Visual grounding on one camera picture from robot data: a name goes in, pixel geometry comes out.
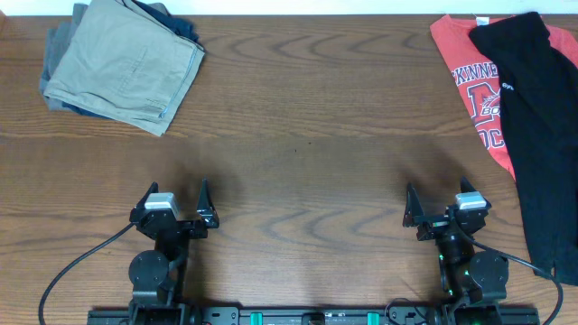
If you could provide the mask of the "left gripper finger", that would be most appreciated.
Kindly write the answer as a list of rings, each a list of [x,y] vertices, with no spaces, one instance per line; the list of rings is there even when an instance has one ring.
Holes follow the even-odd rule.
[[[215,217],[216,210],[210,198],[208,180],[204,178],[201,182],[200,194],[196,208],[201,217]]]
[[[148,198],[150,197],[151,194],[154,194],[157,192],[158,192],[158,183],[156,181],[153,181],[152,184],[150,185],[149,189],[147,190],[146,194],[143,197],[143,203],[146,203],[146,201],[148,200]]]

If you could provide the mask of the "red printed t-shirt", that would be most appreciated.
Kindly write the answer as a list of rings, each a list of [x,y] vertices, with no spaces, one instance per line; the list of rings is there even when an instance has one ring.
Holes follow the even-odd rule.
[[[471,29],[496,18],[456,19],[448,14],[430,26],[461,99],[489,155],[510,174],[510,160],[500,122],[499,73],[496,65],[480,54],[469,38]]]

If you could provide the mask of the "black t-shirt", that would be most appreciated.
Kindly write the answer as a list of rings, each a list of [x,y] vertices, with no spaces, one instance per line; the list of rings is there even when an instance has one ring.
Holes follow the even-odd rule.
[[[498,69],[500,120],[532,263],[577,283],[577,68],[550,42],[540,15],[469,33]]]

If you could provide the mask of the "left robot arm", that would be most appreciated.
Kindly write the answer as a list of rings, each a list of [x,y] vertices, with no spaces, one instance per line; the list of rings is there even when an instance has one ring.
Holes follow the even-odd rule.
[[[130,213],[130,224],[154,241],[154,249],[138,254],[129,266],[133,285],[130,324],[201,324],[202,312],[182,296],[190,242],[219,227],[219,216],[203,180],[193,220],[180,220],[171,192],[152,183]]]

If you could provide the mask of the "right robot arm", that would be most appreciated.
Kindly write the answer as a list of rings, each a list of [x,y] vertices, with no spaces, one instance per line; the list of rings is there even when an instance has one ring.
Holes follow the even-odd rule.
[[[489,250],[477,252],[471,236],[486,226],[491,204],[462,178],[461,192],[442,214],[426,214],[412,184],[406,186],[405,228],[438,249],[447,300],[422,315],[426,324],[500,324],[496,303],[507,297],[508,260]]]

